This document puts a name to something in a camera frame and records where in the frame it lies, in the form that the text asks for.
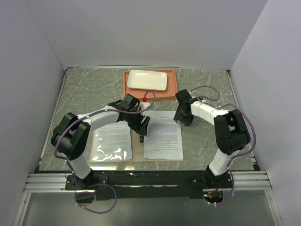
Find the tan paper folder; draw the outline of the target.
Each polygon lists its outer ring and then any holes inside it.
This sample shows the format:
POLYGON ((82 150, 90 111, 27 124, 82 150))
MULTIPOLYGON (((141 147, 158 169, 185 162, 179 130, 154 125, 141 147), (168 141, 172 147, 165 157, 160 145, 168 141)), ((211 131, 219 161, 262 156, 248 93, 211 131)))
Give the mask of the tan paper folder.
POLYGON ((131 147, 132 159, 126 161, 143 162, 143 161, 168 161, 168 160, 151 160, 144 158, 144 136, 139 136, 136 132, 131 130, 131 147))

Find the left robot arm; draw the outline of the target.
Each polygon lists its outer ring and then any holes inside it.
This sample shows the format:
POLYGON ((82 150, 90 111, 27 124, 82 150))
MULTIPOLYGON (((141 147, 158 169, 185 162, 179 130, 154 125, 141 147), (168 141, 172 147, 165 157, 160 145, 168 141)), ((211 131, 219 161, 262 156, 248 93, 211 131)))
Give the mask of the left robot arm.
POLYGON ((131 130, 140 136, 146 136, 150 117, 145 115, 145 111, 151 109, 153 104, 147 102, 145 97, 140 101, 127 94, 123 99, 111 102, 91 113, 67 113, 53 130, 51 144, 55 148, 54 156, 66 162, 78 186, 89 189, 95 178, 83 152, 90 132, 125 121, 131 130))

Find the white printed paper sheets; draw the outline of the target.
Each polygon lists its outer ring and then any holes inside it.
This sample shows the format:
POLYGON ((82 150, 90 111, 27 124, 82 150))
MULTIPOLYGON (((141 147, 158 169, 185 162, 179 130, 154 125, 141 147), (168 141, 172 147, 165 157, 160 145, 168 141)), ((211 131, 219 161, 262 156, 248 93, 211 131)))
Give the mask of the white printed paper sheets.
POLYGON ((144 158, 183 160, 181 125, 174 121, 175 111, 148 111, 150 117, 144 137, 144 158))

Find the white printed paper sheet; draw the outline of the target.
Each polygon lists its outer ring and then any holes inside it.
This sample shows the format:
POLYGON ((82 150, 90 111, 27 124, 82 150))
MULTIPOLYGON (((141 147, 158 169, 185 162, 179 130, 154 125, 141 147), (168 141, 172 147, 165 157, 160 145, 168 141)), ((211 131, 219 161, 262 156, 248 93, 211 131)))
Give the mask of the white printed paper sheet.
POLYGON ((131 129, 126 122, 108 124, 94 131, 90 162, 121 162, 132 157, 131 129))

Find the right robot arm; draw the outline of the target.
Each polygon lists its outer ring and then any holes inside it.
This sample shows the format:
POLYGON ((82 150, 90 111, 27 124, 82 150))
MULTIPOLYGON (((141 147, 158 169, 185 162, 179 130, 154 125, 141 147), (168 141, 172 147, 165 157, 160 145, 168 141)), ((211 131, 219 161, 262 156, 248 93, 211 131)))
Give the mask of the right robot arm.
POLYGON ((205 180, 209 187, 215 188, 227 179, 231 158, 251 141, 243 115, 237 109, 222 110, 202 98, 192 97, 186 89, 177 92, 175 97, 178 101, 175 122, 189 126, 198 117, 214 126, 218 149, 206 168, 205 180))

